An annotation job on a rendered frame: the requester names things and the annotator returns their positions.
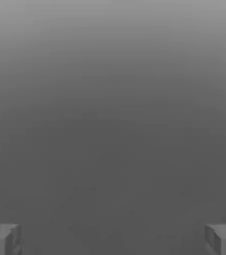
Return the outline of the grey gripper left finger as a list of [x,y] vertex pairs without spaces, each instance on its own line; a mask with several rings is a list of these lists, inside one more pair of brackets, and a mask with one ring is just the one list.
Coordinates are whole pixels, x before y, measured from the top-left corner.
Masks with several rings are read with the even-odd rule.
[[22,226],[0,223],[0,255],[22,255]]

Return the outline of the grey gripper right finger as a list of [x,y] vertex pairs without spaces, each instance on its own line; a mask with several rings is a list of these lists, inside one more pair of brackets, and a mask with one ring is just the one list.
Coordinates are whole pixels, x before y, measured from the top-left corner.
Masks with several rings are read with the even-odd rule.
[[206,224],[204,239],[208,255],[226,255],[226,224]]

